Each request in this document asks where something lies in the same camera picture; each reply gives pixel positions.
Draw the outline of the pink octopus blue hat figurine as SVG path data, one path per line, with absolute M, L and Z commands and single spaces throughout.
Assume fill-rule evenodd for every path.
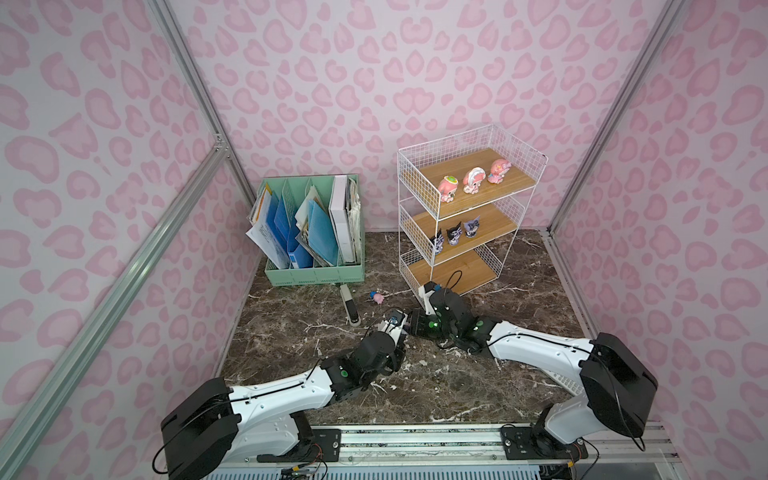
M 378 304 L 378 305 L 381 305 L 381 304 L 384 302 L 385 296 L 384 296 L 384 295 L 382 295 L 382 294 L 381 294 L 381 293 L 379 293 L 379 292 L 376 292 L 376 291 L 374 291 L 374 292 L 372 292 L 372 293 L 370 294 L 370 298 L 371 298 L 371 300 L 372 300 L 373 302 L 375 302 L 376 304 Z

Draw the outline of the small black Kuromi figurine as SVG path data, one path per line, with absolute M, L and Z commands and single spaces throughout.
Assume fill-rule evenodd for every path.
M 439 255 L 442 252 L 445 243 L 445 238 L 441 229 L 439 229 L 437 233 L 430 238 L 430 243 L 433 254 L 435 256 Z

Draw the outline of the large purple Kuromi doll figurine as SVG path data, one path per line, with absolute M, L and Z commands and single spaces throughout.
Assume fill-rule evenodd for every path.
M 479 230 L 480 220 L 479 218 L 472 219 L 463 224 L 464 234 L 467 238 L 474 238 Z

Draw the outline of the green hat pink figurine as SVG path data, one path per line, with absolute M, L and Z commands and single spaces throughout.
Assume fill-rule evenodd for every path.
M 438 185 L 438 191 L 440 193 L 440 201 L 442 203 L 450 203 L 455 199 L 456 192 L 458 190 L 458 180 L 454 176 L 444 176 Z

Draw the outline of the white hood My Melody figurine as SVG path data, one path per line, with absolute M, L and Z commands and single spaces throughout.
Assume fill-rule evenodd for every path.
M 474 195 L 479 192 L 482 182 L 486 178 L 486 172 L 481 167 L 474 167 L 468 171 L 463 178 L 463 191 L 466 194 Z

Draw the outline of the pink bow My Melody figurine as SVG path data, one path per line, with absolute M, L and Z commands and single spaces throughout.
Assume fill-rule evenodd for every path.
M 491 184 L 501 184 L 511 167 L 511 162 L 505 158 L 494 160 L 489 169 L 487 181 Z

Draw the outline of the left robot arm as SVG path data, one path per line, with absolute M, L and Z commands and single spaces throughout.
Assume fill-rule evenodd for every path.
M 204 382 L 161 422 L 163 475 L 202 479 L 221 463 L 299 460 L 318 454 L 306 412 L 349 400 L 397 372 L 406 332 L 382 323 L 361 343 L 306 372 L 251 386 Z

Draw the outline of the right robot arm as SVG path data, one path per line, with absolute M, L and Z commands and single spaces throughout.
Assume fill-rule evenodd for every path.
M 601 431 L 644 445 L 658 381 L 617 336 L 567 338 L 476 316 L 460 295 L 434 282 L 421 286 L 418 295 L 423 309 L 410 321 L 411 335 L 533 366 L 580 386 L 578 394 L 545 407 L 537 418 L 531 440 L 541 452 L 562 450 Z

